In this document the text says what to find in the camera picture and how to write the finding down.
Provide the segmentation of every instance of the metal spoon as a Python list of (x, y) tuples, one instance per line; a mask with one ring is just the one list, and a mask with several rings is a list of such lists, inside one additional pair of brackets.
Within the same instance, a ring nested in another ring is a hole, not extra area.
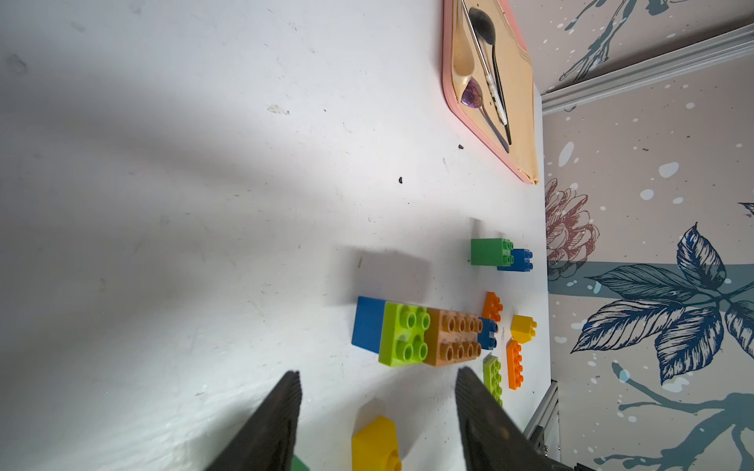
[(500, 143), (503, 145), (505, 151), (510, 152), (510, 150), (508, 150), (508, 143), (506, 142), (505, 138), (502, 136), (502, 134), (500, 134), (498, 128), (495, 127), (495, 125), (492, 123), (492, 120), (489, 119), (487, 110), (484, 109), (484, 95), (482, 95), (482, 88), (480, 87), (479, 82), (474, 79), (474, 77), (469, 80), (469, 85), (466, 86), (466, 90), (464, 90), (464, 94), (461, 96), (461, 103), (468, 106), (469, 108), (478, 108), (482, 112), (484, 119), (487, 120), (487, 124), (492, 128), (492, 132), (495, 133), (495, 135), (500, 140)]
[[(482, 39), (482, 41), (492, 46), (492, 70), (495, 72), (495, 86), (498, 88), (498, 95), (500, 96), (501, 101), (500, 105), (507, 115), (508, 111), (505, 108), (505, 95), (503, 95), (503, 87), (500, 83), (500, 72), (498, 72), (498, 56), (495, 54), (495, 24), (492, 22), (492, 18), (479, 8), (471, 8), (469, 10), (469, 19), (472, 28), (474, 28), (474, 32)], [(510, 141), (510, 122), (506, 120), (504, 125), (505, 134), (508, 137), (508, 143), (513, 144)]]

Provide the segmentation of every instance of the spoon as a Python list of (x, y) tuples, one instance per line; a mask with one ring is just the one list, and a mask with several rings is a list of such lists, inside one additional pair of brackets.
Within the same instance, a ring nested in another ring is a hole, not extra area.
[(461, 0), (461, 5), (464, 8), (464, 16), (468, 21), (469, 29), (471, 30), (471, 37), (474, 38), (474, 46), (477, 48), (477, 54), (479, 54), (479, 60), (482, 63), (484, 69), (484, 78), (487, 80), (487, 87), (489, 87), (489, 94), (492, 95), (492, 102), (495, 104), (495, 111), (498, 113), (500, 122), (505, 125), (508, 124), (508, 117), (503, 110), (502, 101), (498, 95), (498, 88), (495, 86), (495, 79), (492, 78), (492, 72), (489, 71), (489, 65), (487, 65), (487, 59), (484, 58), (482, 52), (482, 46), (479, 44), (479, 35), (474, 32), (474, 25), (471, 24), (471, 18), (469, 17), (469, 10), (466, 8), (466, 1)]
[[(492, 18), (479, 8), (471, 8), (469, 10), (469, 19), (471, 21), (471, 26), (474, 28), (474, 32), (482, 39), (482, 41), (492, 46), (492, 69), (495, 71), (495, 86), (498, 88), (498, 95), (500, 96), (501, 101), (500, 104), (507, 115), (507, 109), (505, 108), (505, 95), (503, 95), (503, 87), (500, 85), (498, 56), (495, 54), (495, 24), (492, 23)], [(505, 125), (505, 134), (508, 137), (508, 143), (513, 144), (510, 141), (510, 124), (507, 120), (503, 124)]]
[(484, 96), (482, 95), (482, 88), (479, 85), (479, 82), (474, 79), (474, 77), (469, 80), (469, 85), (466, 86), (466, 90), (464, 90), (464, 94), (461, 96), (461, 103), (468, 106), (469, 108), (478, 108), (482, 112), (484, 119), (487, 120), (487, 124), (492, 128), (492, 132), (495, 133), (498, 139), (500, 139), (500, 143), (503, 145), (505, 151), (510, 152), (510, 150), (508, 150), (508, 143), (505, 141), (505, 138), (500, 134), (498, 128), (495, 127), (495, 125), (492, 123), (492, 120), (489, 119), (487, 110), (484, 109)]

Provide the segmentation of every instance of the wall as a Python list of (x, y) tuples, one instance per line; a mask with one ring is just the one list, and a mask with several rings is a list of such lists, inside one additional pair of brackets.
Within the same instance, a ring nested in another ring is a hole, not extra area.
[(544, 120), (562, 460), (754, 469), (754, 57)]
[(511, 0), (545, 93), (754, 21), (750, 0)]

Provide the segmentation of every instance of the leaf illustration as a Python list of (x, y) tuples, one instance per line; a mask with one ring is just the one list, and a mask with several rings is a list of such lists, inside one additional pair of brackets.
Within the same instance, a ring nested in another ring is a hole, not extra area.
[(750, 356), (754, 357), (754, 303), (739, 301), (731, 303), (728, 312), (725, 313), (725, 324), (728, 332), (733, 335), (738, 343)]
[(699, 293), (694, 285), (672, 271), (643, 263), (623, 265), (590, 278), (626, 299), (668, 299), (684, 302)]
[(687, 307), (683, 315), (654, 340), (661, 383), (675, 375), (709, 365), (722, 343), (717, 307)]
[(573, 352), (581, 350), (617, 350), (656, 334), (677, 321), (683, 304), (672, 301), (621, 299), (602, 306), (589, 318), (578, 337)]
[(748, 209), (752, 213), (752, 215), (754, 215), (754, 203), (739, 203), (739, 204), (745, 207), (746, 209)]
[(700, 288), (718, 289), (725, 281), (725, 265), (715, 247), (699, 234), (696, 224), (678, 242), (676, 258), (686, 280)]

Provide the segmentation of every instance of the orange lego brick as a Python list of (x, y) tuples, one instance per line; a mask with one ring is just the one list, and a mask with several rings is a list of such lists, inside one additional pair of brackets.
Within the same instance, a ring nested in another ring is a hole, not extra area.
[(521, 345), (515, 340), (505, 347), (508, 357), (508, 387), (517, 390), (523, 384), (523, 366), (521, 366)]
[(482, 346), (477, 341), (482, 320), (469, 313), (428, 308), (429, 329), (425, 342), (429, 347), (424, 362), (432, 366), (447, 366), (479, 358)]
[(495, 295), (494, 292), (487, 292), (487, 299), (484, 301), (484, 309), (482, 309), (482, 318), (494, 320), (500, 322), (500, 313), (503, 312), (503, 305), (500, 304), (500, 298)]
[(537, 336), (534, 330), (536, 327), (537, 323), (531, 317), (516, 315), (513, 316), (513, 322), (510, 324), (510, 334), (515, 341), (525, 344)]

